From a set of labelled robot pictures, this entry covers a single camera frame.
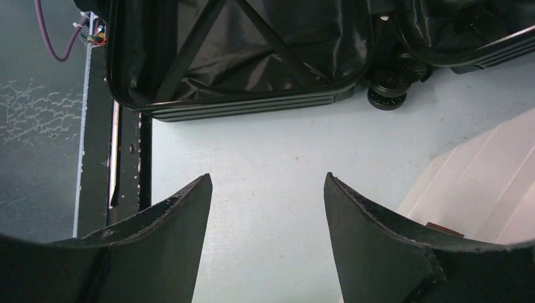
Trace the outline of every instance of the purple cable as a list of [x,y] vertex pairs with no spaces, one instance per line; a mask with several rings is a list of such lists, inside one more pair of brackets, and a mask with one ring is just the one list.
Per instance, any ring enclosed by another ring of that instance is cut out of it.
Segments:
[[[50,44],[49,34],[47,33],[45,20],[43,18],[43,9],[41,8],[41,0],[34,0],[34,3],[35,3],[35,12],[37,14],[37,21],[39,22],[39,28],[41,29],[41,35],[43,36],[43,40],[45,41],[45,46],[47,47],[50,54],[55,60],[59,62],[67,61],[67,59],[69,59],[69,55],[71,54],[71,49],[73,49],[74,41],[76,41],[76,37],[78,37],[78,34],[80,34],[82,27],[81,26],[76,27],[73,35],[71,36],[71,40],[69,40],[67,48],[65,49],[65,54],[63,55],[62,58],[60,58],[58,57],[58,55],[56,55],[56,52],[54,52],[54,49],[52,48],[52,44]],[[85,14],[82,17],[82,19],[80,19],[78,24],[83,26],[87,21],[88,21],[88,14]]]

